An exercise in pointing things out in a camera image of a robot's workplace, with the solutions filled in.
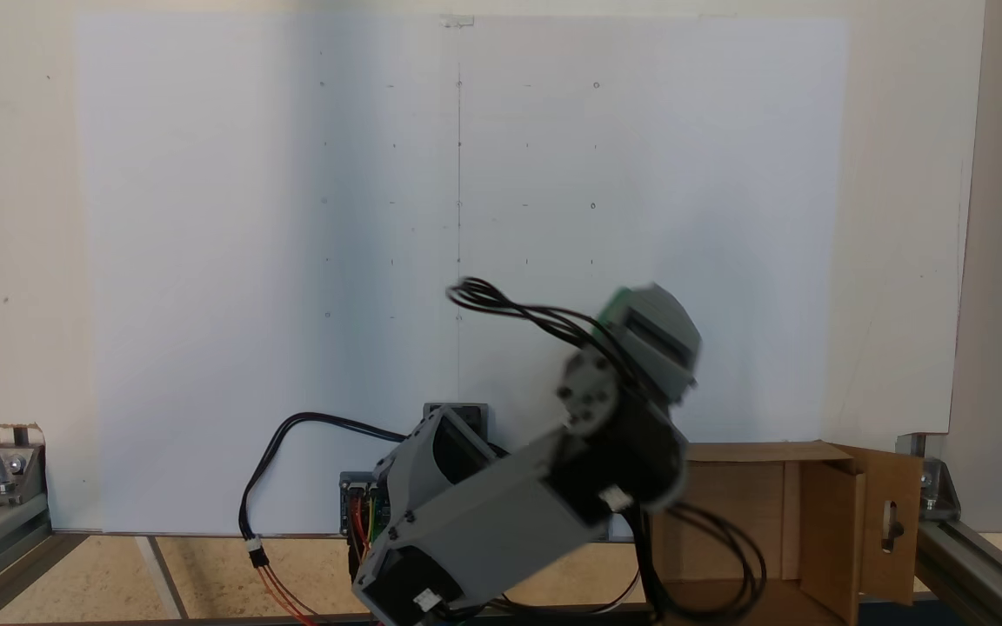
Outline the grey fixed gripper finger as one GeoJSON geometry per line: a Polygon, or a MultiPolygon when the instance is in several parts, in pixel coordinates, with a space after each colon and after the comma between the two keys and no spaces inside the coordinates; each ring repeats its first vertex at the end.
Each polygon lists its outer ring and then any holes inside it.
{"type": "Polygon", "coordinates": [[[656,283],[630,290],[625,298],[630,316],[643,318],[656,328],[680,328],[683,325],[683,305],[656,283]]]}

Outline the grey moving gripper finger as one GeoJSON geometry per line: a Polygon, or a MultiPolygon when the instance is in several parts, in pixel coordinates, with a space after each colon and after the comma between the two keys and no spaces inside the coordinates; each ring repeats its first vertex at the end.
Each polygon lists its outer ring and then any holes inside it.
{"type": "Polygon", "coordinates": [[[558,384],[558,399],[573,433],[593,433],[612,418],[618,403],[618,377],[608,357],[593,346],[572,354],[558,384]]]}

